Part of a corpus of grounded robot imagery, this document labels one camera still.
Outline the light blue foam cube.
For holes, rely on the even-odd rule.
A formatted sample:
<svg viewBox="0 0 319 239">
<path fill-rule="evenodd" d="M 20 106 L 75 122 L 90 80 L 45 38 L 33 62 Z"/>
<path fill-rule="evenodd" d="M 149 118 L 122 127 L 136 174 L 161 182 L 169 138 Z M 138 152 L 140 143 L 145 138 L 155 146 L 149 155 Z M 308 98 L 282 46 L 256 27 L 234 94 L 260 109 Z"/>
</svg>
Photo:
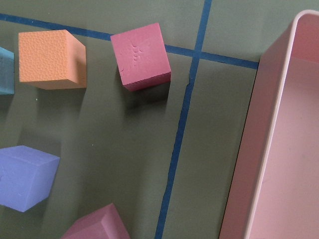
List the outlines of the light blue foam cube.
<svg viewBox="0 0 319 239">
<path fill-rule="evenodd" d="M 0 94 L 14 95 L 14 53 L 0 48 Z"/>
</svg>

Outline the red foam cube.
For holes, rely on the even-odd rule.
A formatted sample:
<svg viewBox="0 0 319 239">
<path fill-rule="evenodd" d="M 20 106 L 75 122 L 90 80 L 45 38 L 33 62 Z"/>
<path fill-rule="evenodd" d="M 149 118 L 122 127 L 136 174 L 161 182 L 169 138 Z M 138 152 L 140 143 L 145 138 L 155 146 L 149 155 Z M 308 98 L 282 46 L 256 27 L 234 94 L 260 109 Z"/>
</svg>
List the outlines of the red foam cube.
<svg viewBox="0 0 319 239">
<path fill-rule="evenodd" d="M 158 23 L 114 34 L 110 39 L 122 85 L 127 90 L 170 82 L 171 67 Z"/>
</svg>

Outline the crimson foam cube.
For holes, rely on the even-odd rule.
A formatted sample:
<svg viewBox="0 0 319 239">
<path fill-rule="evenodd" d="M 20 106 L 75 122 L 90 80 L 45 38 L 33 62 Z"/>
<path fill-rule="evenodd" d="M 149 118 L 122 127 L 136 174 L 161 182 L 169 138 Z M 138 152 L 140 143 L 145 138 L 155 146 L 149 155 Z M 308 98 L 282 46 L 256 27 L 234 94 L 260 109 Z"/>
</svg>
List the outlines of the crimson foam cube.
<svg viewBox="0 0 319 239">
<path fill-rule="evenodd" d="M 129 233 L 113 203 L 75 221 L 63 239 L 129 239 Z"/>
</svg>

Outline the orange foam cube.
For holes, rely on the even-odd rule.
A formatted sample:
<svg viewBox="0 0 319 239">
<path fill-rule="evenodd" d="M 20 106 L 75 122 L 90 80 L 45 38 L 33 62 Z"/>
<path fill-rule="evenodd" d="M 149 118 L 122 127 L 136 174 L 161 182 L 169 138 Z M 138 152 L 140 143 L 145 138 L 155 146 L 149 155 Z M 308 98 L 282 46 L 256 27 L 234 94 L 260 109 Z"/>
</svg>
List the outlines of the orange foam cube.
<svg viewBox="0 0 319 239">
<path fill-rule="evenodd" d="M 67 30 L 18 34 L 19 81 L 45 90 L 87 87 L 86 47 Z"/>
</svg>

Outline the pink plastic tray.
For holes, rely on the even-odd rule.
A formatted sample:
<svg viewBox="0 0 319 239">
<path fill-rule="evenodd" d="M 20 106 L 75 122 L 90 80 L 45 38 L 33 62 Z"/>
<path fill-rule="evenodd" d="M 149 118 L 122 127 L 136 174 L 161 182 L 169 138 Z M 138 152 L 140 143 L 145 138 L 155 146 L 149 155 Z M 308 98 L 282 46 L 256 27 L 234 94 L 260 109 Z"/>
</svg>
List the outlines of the pink plastic tray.
<svg viewBox="0 0 319 239">
<path fill-rule="evenodd" d="M 303 10 L 261 56 L 222 239 L 319 236 L 319 13 Z"/>
</svg>

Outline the purple foam cube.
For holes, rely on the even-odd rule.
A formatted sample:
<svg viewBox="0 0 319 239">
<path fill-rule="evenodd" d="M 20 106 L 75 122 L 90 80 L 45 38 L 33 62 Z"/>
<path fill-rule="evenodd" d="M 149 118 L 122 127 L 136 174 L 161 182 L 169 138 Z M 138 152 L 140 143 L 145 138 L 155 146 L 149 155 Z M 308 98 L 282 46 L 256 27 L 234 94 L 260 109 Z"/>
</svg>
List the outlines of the purple foam cube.
<svg viewBox="0 0 319 239">
<path fill-rule="evenodd" d="M 48 198 L 60 158 L 24 145 L 0 150 L 0 204 L 25 212 Z"/>
</svg>

